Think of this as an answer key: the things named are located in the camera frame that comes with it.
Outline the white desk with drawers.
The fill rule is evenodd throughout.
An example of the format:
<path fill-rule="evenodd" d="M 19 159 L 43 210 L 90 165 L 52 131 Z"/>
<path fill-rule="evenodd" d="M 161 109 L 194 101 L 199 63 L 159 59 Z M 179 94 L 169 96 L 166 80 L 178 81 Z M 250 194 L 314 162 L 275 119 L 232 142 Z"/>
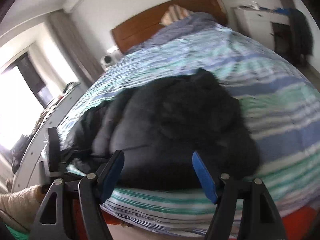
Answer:
<path fill-rule="evenodd" d="M 269 10 L 237 7 L 234 8 L 234 13 L 240 33 L 256 40 L 272 51 L 276 49 L 273 26 L 275 24 L 290 25 L 286 15 Z"/>

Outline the blue checked pillow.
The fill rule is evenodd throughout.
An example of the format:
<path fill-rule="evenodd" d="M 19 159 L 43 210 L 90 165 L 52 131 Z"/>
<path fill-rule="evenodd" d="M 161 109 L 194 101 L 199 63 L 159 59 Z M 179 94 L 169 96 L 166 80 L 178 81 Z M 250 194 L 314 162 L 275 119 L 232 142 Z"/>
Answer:
<path fill-rule="evenodd" d="M 131 47 L 128 51 L 125 52 L 125 55 L 131 54 L 141 49 L 160 46 L 176 38 L 201 31 L 206 27 L 214 27 L 216 25 L 217 22 L 211 14 L 205 12 L 195 12 L 189 17 L 178 20 L 162 28 L 148 40 Z"/>

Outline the white window drawer cabinet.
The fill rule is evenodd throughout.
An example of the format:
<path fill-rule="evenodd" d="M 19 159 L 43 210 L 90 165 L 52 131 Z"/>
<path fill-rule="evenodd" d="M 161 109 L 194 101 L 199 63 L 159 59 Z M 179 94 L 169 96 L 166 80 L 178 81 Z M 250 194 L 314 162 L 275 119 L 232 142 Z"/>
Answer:
<path fill-rule="evenodd" d="M 29 143 L 20 162 L 20 167 L 14 175 L 12 192 L 21 191 L 40 183 L 39 162 L 46 146 L 47 129 L 57 127 L 71 108 L 85 93 L 86 87 L 81 83 L 73 83 L 62 98 L 49 109 L 41 126 Z"/>

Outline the beige curtain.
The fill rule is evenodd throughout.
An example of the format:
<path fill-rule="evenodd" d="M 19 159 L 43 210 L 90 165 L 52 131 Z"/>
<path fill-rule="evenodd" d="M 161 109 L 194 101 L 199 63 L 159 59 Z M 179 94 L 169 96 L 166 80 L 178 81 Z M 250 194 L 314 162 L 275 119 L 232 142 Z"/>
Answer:
<path fill-rule="evenodd" d="M 71 69 L 81 83 L 88 88 L 91 87 L 104 70 L 91 53 L 71 18 L 62 10 L 58 10 L 48 15 L 47 22 L 67 62 L 71 64 Z"/>

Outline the orange fleece garment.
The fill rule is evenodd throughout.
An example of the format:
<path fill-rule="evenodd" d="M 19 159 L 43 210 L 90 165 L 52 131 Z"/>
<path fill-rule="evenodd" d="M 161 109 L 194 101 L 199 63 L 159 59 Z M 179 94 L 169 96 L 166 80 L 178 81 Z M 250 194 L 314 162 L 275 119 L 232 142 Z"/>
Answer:
<path fill-rule="evenodd" d="M 282 218 L 287 239 L 303 239 L 316 219 L 319 209 L 304 206 Z"/>

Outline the black puffer jacket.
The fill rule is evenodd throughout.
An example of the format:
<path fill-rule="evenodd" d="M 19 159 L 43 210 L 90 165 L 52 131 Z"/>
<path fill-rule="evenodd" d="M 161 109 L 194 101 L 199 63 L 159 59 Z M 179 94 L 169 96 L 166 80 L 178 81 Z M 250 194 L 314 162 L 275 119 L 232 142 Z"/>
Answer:
<path fill-rule="evenodd" d="M 194 152 L 235 178 L 252 175 L 260 164 L 240 102 L 204 69 L 127 88 L 90 108 L 67 134 L 64 147 L 81 152 L 72 163 L 84 173 L 123 151 L 118 185 L 145 190 L 200 187 Z"/>

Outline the dark coat on chair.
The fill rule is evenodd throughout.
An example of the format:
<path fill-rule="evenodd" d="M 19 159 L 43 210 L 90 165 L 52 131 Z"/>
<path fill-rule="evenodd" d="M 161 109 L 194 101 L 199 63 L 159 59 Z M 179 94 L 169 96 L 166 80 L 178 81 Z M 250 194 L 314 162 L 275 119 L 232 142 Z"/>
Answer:
<path fill-rule="evenodd" d="M 306 56 L 313 50 L 313 36 L 306 16 L 295 8 L 288 9 L 292 41 L 292 58 L 295 64 L 306 66 Z"/>

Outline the wooden headboard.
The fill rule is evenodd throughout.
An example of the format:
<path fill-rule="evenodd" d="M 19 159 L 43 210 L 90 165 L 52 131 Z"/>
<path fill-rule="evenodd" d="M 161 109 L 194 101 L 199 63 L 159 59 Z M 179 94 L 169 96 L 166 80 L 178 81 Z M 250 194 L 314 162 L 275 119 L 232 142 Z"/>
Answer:
<path fill-rule="evenodd" d="M 151 7 L 111 30 L 121 53 L 148 40 L 160 29 L 190 16 L 195 12 L 211 14 L 221 25 L 228 24 L 222 0 L 171 0 Z"/>

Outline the striped brown pillow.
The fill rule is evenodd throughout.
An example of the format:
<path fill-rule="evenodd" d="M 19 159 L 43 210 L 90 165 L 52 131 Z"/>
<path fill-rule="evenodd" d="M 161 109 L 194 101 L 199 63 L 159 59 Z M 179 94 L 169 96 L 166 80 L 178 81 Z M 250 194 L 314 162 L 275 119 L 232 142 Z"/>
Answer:
<path fill-rule="evenodd" d="M 179 5 L 171 5 L 162 16 L 160 25 L 168 26 L 176 21 L 189 17 L 191 14 L 193 14 L 192 11 L 180 7 Z"/>

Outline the white round fan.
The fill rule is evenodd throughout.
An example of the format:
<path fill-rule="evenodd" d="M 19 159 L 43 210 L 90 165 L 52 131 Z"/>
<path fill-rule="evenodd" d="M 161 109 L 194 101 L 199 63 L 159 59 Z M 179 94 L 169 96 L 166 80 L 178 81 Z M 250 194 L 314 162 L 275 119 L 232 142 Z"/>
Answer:
<path fill-rule="evenodd" d="M 104 55 L 101 59 L 100 59 L 100 64 L 101 67 L 103 68 L 103 70 L 107 70 L 107 68 L 114 66 L 116 64 L 116 59 L 112 56 L 112 55 Z"/>

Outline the striped blue green duvet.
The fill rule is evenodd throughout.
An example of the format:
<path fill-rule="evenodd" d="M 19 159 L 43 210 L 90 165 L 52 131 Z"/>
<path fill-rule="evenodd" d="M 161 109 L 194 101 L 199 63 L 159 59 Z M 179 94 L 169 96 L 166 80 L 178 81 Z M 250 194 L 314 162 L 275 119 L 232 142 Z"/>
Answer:
<path fill-rule="evenodd" d="M 198 68 L 212 72 L 240 101 L 262 157 L 258 176 L 281 217 L 304 206 L 319 209 L 319 92 L 281 56 L 219 24 L 125 55 L 59 124 L 61 141 L 86 110 L 125 88 Z"/>

